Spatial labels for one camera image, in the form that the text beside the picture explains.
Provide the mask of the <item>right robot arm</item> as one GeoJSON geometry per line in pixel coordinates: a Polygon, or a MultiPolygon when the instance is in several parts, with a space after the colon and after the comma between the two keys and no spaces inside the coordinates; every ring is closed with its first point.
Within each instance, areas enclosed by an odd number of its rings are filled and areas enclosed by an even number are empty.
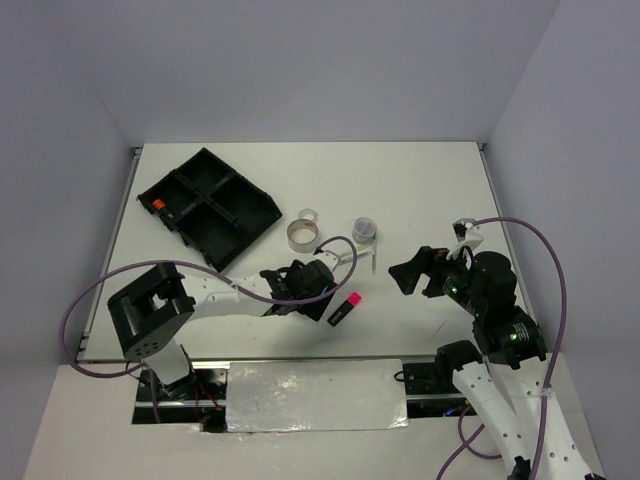
{"type": "Polygon", "coordinates": [[[424,296],[447,296],[472,316],[473,340],[438,349],[435,380],[469,401],[508,478],[597,478],[545,383],[551,354],[537,323],[516,303],[517,277],[506,256],[488,251],[466,259],[422,247],[388,272],[405,295],[427,276],[424,296]]]}

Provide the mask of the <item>clear jar of pins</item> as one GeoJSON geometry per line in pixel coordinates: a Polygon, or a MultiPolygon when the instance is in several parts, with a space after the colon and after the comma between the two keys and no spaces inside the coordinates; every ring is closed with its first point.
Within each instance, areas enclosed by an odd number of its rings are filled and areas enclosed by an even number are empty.
{"type": "Polygon", "coordinates": [[[358,244],[369,244],[374,240],[376,232],[376,223],[371,218],[359,217],[354,221],[352,238],[358,244]]]}

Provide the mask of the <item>green pen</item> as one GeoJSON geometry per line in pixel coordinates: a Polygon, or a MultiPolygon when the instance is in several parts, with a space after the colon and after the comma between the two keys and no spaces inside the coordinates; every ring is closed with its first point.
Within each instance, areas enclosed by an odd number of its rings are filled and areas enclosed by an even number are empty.
{"type": "Polygon", "coordinates": [[[374,238],[371,245],[371,272],[376,274],[377,270],[377,238],[374,238]]]}

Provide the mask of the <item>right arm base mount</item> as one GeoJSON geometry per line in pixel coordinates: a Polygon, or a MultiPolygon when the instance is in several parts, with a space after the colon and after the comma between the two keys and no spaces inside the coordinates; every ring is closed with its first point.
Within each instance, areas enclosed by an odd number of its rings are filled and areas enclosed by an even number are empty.
{"type": "Polygon", "coordinates": [[[467,399],[439,377],[434,362],[403,363],[394,380],[404,386],[409,419],[459,417],[467,399]]]}

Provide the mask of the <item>yellow pen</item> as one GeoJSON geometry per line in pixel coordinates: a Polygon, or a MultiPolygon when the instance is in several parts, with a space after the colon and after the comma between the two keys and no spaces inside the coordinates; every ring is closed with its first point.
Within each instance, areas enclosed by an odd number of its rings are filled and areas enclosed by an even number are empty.
{"type": "Polygon", "coordinates": [[[341,254],[340,264],[348,264],[348,263],[352,263],[353,261],[359,262],[362,259],[371,257],[372,241],[367,244],[358,245],[355,249],[356,255],[353,255],[352,251],[341,254]]]}

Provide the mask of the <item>small clear tape roll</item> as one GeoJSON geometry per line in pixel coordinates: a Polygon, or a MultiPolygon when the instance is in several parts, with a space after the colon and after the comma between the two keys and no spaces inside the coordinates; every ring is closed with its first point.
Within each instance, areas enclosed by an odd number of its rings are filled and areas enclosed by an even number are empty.
{"type": "Polygon", "coordinates": [[[319,214],[311,209],[311,208],[305,208],[302,209],[299,214],[298,214],[298,218],[301,220],[305,220],[305,221],[310,221],[313,223],[316,223],[318,220],[319,214]]]}

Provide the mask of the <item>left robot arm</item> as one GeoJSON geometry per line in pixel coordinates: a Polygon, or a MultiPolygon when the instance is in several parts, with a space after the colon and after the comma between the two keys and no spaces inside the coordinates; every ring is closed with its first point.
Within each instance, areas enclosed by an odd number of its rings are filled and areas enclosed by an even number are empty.
{"type": "Polygon", "coordinates": [[[269,317],[298,312],[318,321],[336,286],[337,258],[329,253],[308,263],[263,270],[234,280],[180,273],[163,262],[122,288],[108,300],[108,310],[124,358],[153,370],[160,387],[175,399],[189,396],[196,374],[185,348],[175,339],[189,322],[227,316],[269,317]]]}

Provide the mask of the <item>large clear tape roll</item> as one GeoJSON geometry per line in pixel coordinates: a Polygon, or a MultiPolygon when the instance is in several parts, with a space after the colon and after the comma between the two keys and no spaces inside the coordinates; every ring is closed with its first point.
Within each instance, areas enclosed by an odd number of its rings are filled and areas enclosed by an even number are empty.
{"type": "Polygon", "coordinates": [[[289,248],[296,253],[308,254],[313,252],[319,240],[317,225],[311,220],[297,219],[292,221],[286,230],[289,248]]]}

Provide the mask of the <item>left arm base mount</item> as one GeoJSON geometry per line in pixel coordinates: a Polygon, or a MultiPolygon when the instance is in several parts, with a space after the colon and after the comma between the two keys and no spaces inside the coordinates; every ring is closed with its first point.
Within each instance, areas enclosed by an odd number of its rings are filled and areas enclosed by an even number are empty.
{"type": "Polygon", "coordinates": [[[225,433],[228,373],[224,368],[197,367],[195,383],[171,397],[159,381],[152,394],[149,373],[141,371],[135,376],[132,424],[189,424],[202,432],[225,433]]]}

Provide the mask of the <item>pink-capped highlighter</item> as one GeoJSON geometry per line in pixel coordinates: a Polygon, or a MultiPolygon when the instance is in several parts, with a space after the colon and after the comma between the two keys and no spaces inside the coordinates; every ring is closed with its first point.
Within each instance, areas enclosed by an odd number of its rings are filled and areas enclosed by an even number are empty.
{"type": "Polygon", "coordinates": [[[361,295],[353,292],[327,319],[327,323],[337,326],[361,301],[361,295]]]}

